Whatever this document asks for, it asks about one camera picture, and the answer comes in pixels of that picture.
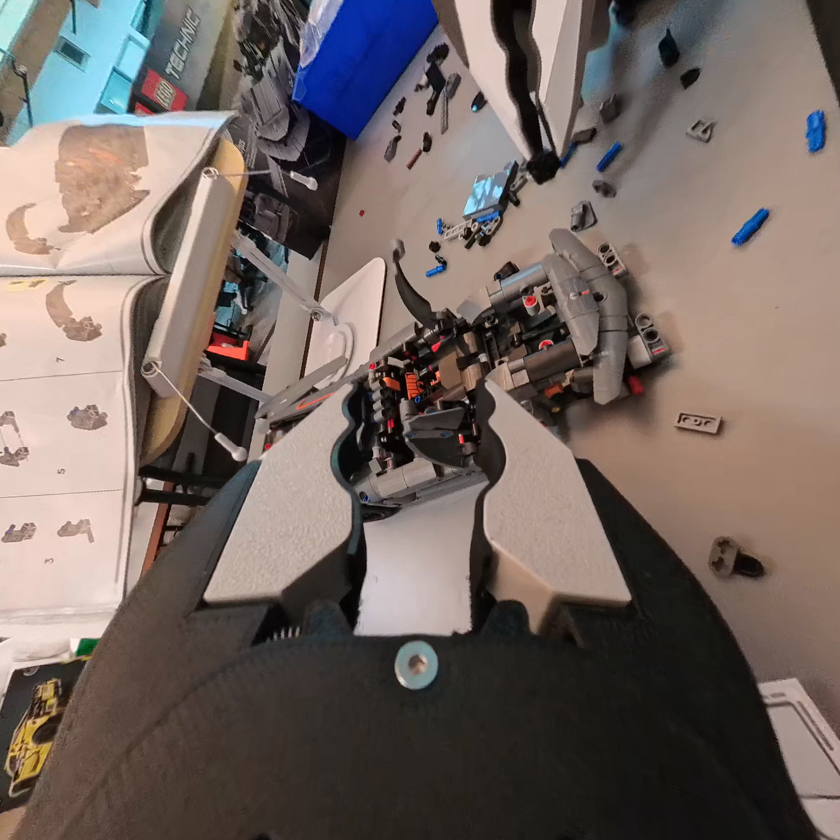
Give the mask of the grey round lego connector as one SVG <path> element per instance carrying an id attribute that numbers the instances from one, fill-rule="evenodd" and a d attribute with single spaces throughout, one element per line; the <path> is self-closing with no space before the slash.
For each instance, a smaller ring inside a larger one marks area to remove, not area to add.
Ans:
<path id="1" fill-rule="evenodd" d="M 744 552 L 739 543 L 730 537 L 715 538 L 710 547 L 708 565 L 721 578 L 739 576 L 758 580 L 766 575 L 763 562 Z"/>

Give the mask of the crumpled clear plastic bags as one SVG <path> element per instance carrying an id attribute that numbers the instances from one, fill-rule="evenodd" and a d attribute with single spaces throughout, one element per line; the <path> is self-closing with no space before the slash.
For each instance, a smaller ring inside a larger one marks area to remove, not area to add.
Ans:
<path id="1" fill-rule="evenodd" d="M 301 31 L 301 46 L 315 50 L 333 29 L 339 18 L 350 19 L 363 8 L 363 1 L 311 1 L 308 16 Z"/>

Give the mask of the yellow car picture booklet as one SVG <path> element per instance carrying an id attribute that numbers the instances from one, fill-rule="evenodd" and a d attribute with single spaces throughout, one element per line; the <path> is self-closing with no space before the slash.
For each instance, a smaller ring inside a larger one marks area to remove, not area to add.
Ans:
<path id="1" fill-rule="evenodd" d="M 1 811 L 27 803 L 90 656 L 12 670 L 1 706 Z"/>

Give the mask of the blue plastic bin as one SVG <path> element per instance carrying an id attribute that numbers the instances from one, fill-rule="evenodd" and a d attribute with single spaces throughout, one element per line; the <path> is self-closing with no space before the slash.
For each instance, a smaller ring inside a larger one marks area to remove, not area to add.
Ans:
<path id="1" fill-rule="evenodd" d="M 363 1 L 304 50 L 292 100 L 356 140 L 438 23 L 430 1 Z"/>

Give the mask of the dark lego set box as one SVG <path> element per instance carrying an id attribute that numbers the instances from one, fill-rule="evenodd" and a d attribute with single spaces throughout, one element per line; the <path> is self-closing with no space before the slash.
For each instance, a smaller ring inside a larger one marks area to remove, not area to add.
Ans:
<path id="1" fill-rule="evenodd" d="M 306 2 L 138 2 L 150 45 L 129 111 L 233 112 L 227 135 L 249 173 L 244 223 L 310 259 L 329 237 L 345 138 L 292 97 L 307 16 Z M 228 17 L 236 89 L 212 104 L 205 88 Z"/>

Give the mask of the grey lego car model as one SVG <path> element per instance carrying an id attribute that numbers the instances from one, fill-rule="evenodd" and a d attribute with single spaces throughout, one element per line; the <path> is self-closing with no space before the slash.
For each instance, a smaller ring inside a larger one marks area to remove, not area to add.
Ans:
<path id="1" fill-rule="evenodd" d="M 395 286 L 414 321 L 355 371 L 301 383 L 299 395 L 288 389 L 262 409 L 264 450 L 340 385 L 359 385 L 360 455 L 351 484 L 365 516 L 383 519 L 481 481 L 483 381 L 549 427 L 573 397 L 606 405 L 641 393 L 639 371 L 670 351 L 650 316 L 631 313 L 623 262 L 609 244 L 593 252 L 567 228 L 549 240 L 540 262 L 525 269 L 508 262 L 457 311 L 433 310 L 412 287 L 397 240 Z"/>

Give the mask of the white sticker sheet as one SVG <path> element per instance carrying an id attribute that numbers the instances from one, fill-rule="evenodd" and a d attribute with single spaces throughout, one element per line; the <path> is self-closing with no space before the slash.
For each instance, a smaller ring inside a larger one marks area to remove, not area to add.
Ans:
<path id="1" fill-rule="evenodd" d="M 820 838 L 839 838 L 839 740 L 798 679 L 759 684 L 796 793 Z"/>

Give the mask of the open instruction booklet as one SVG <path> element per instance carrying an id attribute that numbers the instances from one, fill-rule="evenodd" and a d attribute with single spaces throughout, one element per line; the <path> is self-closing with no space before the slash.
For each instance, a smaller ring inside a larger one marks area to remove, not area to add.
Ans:
<path id="1" fill-rule="evenodd" d="M 92 115 L 2 148 L 2 636 L 126 590 L 141 372 L 232 112 Z"/>

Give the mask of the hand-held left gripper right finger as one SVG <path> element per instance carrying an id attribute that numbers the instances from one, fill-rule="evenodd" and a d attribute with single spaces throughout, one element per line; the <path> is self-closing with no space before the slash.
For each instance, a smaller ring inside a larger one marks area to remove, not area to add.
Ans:
<path id="1" fill-rule="evenodd" d="M 474 628 L 490 601 L 523 605 L 543 633 L 562 606 L 623 609 L 632 595 L 581 469 L 558 437 L 491 380 L 476 393 L 487 479 L 474 521 Z"/>

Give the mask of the white metal book stand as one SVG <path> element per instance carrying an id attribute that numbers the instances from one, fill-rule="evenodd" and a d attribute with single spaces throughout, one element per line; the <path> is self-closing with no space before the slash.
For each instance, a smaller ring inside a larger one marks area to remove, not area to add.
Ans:
<path id="1" fill-rule="evenodd" d="M 143 472 L 150 472 L 149 466 L 182 431 L 190 407 L 180 396 L 192 394 L 197 377 L 245 391 L 243 383 L 206 374 L 200 367 L 232 249 L 281 289 L 278 317 L 287 336 L 277 344 L 286 355 L 287 372 L 297 362 L 304 363 L 309 374 L 315 371 L 316 361 L 331 364 L 343 356 L 344 367 L 332 376 L 336 381 L 340 373 L 350 373 L 366 362 L 379 342 L 386 277 L 383 258 L 373 258 L 324 301 L 317 301 L 313 291 L 295 282 L 236 230 L 245 180 L 242 154 L 221 140 L 198 177 L 181 249 L 141 365 L 153 391 L 139 456 Z"/>

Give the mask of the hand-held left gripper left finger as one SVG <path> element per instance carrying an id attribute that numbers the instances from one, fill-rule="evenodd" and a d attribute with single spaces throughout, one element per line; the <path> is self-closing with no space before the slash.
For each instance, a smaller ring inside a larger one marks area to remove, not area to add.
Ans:
<path id="1" fill-rule="evenodd" d="M 340 447 L 355 429 L 357 394 L 357 385 L 342 385 L 261 457 L 206 586 L 207 604 L 307 607 L 352 592 L 361 504 L 340 472 Z"/>

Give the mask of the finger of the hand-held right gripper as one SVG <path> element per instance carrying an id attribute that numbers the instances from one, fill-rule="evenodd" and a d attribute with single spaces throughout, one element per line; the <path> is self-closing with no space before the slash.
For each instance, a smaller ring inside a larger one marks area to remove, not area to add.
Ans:
<path id="1" fill-rule="evenodd" d="M 434 1 L 451 45 L 526 159 L 543 152 L 538 111 L 528 84 L 528 58 L 519 45 L 519 2 Z"/>
<path id="2" fill-rule="evenodd" d="M 559 158 L 581 107 L 585 60 L 592 47 L 596 1 L 535 1 L 527 29 L 533 60 L 532 100 L 543 139 Z"/>

